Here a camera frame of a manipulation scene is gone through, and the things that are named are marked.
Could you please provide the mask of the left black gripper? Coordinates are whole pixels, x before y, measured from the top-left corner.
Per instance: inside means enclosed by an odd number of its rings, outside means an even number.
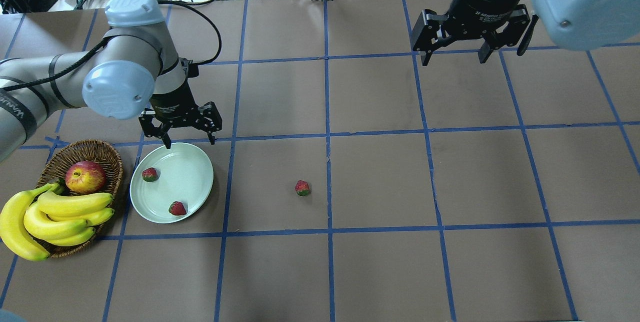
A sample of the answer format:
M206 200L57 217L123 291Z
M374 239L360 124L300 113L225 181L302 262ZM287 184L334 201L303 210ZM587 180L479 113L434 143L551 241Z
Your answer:
M206 134L211 145L217 142L215 133L223 127L217 105L207 102L199 107L189 85L190 61L179 59L176 66L155 81L150 105L138 116L142 132L148 138L160 139L166 149L172 147L169 130L172 124L192 124Z

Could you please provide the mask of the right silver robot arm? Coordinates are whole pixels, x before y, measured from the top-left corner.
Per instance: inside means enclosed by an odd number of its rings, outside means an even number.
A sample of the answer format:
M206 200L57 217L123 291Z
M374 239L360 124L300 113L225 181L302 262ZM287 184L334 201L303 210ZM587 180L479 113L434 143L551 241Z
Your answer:
M537 22L559 48L595 50L639 34L639 0L452 0L445 14L419 14L410 45L427 66L440 48L482 39L478 61L485 63L505 46L523 55Z

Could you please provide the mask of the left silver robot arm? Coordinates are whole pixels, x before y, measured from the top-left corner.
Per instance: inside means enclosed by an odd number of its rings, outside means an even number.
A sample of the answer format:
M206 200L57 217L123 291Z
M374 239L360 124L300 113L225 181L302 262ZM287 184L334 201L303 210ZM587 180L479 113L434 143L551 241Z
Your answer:
M137 118L146 137L170 148L172 128L205 132L210 143L223 127L213 102L197 105L189 79L210 60L176 50L162 5L178 1L110 0L109 30L88 51L1 62L1 159L23 146L58 110L88 107L106 118Z

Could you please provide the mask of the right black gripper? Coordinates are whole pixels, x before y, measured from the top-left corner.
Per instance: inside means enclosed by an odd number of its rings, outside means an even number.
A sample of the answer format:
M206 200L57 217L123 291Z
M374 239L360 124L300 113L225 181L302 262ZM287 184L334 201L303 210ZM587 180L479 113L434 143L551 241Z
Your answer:
M531 17L521 0L452 0L445 14L424 9L410 32L410 47L426 67L433 53L446 45L446 39L483 38L478 61L484 64L494 51L521 41ZM445 36L442 35L445 24Z

